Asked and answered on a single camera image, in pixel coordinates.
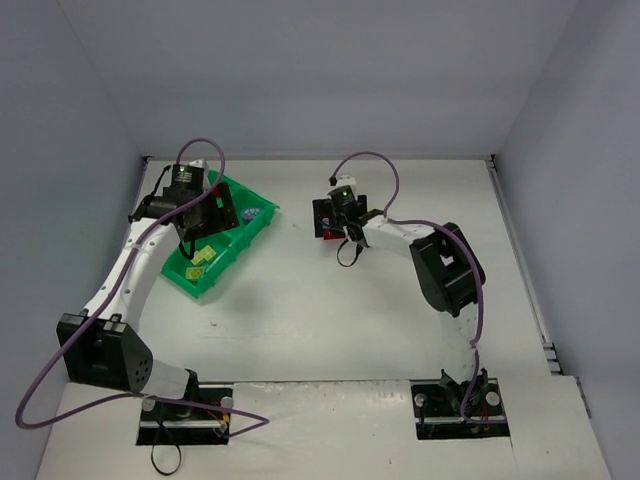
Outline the purple teal red lego stack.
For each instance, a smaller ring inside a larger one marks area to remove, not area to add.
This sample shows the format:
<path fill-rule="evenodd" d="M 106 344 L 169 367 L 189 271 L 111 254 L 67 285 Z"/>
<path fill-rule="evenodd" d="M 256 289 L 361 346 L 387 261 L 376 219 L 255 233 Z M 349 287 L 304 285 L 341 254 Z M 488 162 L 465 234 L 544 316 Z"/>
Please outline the purple teal red lego stack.
<path fill-rule="evenodd" d="M 322 234 L 322 238 L 325 241 L 339 240 L 339 239 L 344 239 L 345 237 L 346 235 L 343 230 L 335 229 L 335 228 L 326 228 L 323 230 L 323 234 Z"/>

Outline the lime rectangular lego brick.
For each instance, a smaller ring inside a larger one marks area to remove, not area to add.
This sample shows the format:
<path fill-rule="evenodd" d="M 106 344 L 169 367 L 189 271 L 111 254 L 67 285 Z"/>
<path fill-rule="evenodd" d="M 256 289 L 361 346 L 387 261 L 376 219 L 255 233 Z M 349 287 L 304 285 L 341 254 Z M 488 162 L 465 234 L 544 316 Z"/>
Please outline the lime rectangular lego brick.
<path fill-rule="evenodd" d="M 201 258 L 205 261 L 211 261 L 216 255 L 216 251 L 209 245 L 205 246 L 201 251 Z"/>

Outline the lime square lego brick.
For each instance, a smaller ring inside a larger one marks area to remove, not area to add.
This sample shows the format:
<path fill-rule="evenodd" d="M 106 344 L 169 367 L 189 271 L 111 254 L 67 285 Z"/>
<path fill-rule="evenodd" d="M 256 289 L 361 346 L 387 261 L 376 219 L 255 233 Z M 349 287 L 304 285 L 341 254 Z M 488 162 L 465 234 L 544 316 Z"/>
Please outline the lime square lego brick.
<path fill-rule="evenodd" d="M 189 267 L 185 271 L 185 278 L 189 281 L 196 281 L 204 274 L 204 267 Z"/>

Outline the teal red lime lego stack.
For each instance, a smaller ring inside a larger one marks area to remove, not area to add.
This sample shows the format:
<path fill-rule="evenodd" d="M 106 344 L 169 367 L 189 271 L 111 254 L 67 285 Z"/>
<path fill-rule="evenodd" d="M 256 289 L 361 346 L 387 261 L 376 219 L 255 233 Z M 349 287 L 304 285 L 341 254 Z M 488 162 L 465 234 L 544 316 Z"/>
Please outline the teal red lime lego stack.
<path fill-rule="evenodd" d="M 217 205 L 219 208 L 221 208 L 221 207 L 223 206 L 223 200 L 222 200 L 222 197 L 221 197 L 221 193 L 220 193 L 220 189 L 219 189 L 219 187 L 216 187 L 216 188 L 214 189 L 214 193 L 213 193 L 213 195 L 214 195 L 214 198 L 215 198 L 215 200 L 216 200 L 216 205 Z"/>

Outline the purple oval lego piece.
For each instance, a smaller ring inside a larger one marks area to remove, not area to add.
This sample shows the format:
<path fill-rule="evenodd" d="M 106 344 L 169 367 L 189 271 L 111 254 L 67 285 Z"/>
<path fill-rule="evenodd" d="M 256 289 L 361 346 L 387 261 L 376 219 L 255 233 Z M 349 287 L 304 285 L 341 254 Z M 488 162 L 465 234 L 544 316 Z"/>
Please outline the purple oval lego piece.
<path fill-rule="evenodd" d="M 261 212 L 260 208 L 256 208 L 256 207 L 247 208 L 242 211 L 241 216 L 245 222 L 250 222 L 254 218 L 256 218 L 260 214 L 260 212 Z"/>

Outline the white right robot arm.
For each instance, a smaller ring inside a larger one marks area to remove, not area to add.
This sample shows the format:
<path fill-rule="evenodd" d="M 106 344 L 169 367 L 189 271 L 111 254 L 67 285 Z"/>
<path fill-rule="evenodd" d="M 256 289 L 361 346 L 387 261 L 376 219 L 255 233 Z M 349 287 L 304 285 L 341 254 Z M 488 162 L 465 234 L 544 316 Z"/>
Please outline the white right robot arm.
<path fill-rule="evenodd" d="M 410 260 L 420 291 L 439 315 L 443 341 L 440 385 L 459 404 L 479 386 L 478 344 L 484 327 L 484 270 L 460 227 L 425 220 L 394 220 L 367 207 L 351 176 L 330 179 L 333 189 L 312 201 L 317 238 L 342 235 L 356 246 L 385 250 Z"/>

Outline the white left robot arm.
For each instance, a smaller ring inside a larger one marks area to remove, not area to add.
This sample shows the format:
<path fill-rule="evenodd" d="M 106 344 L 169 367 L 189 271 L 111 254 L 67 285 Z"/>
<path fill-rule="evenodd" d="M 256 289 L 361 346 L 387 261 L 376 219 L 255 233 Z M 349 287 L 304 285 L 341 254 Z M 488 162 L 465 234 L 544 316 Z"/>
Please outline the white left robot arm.
<path fill-rule="evenodd" d="M 196 372 L 155 359 L 138 330 L 151 288 L 171 254 L 179 250 L 192 260 L 197 241 L 239 224 L 228 183 L 211 183 L 208 174 L 203 159 L 173 165 L 170 185 L 160 195 L 147 195 L 131 216 L 129 237 L 99 291 L 80 313 L 58 322 L 72 382 L 198 399 Z"/>

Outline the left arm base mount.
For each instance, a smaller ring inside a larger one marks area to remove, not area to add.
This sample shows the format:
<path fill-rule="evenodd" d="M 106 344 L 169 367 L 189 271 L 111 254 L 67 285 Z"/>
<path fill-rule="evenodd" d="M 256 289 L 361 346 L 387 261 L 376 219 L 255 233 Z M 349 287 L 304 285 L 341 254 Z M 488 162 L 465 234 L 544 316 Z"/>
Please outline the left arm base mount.
<path fill-rule="evenodd" d="M 144 401 L 137 446 L 217 446 L 229 443 L 230 413 Z"/>

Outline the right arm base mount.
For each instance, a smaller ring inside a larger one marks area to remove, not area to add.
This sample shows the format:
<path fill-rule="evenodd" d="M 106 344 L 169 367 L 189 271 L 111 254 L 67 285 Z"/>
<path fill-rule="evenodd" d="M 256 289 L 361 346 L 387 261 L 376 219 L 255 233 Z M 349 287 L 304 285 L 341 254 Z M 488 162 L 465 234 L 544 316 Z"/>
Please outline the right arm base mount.
<path fill-rule="evenodd" d="M 411 382 L 411 399 L 416 437 L 419 441 L 478 440 L 507 438 L 510 429 L 496 379 L 476 386 L 466 405 L 466 416 L 460 415 L 462 388 L 454 400 L 436 381 Z"/>

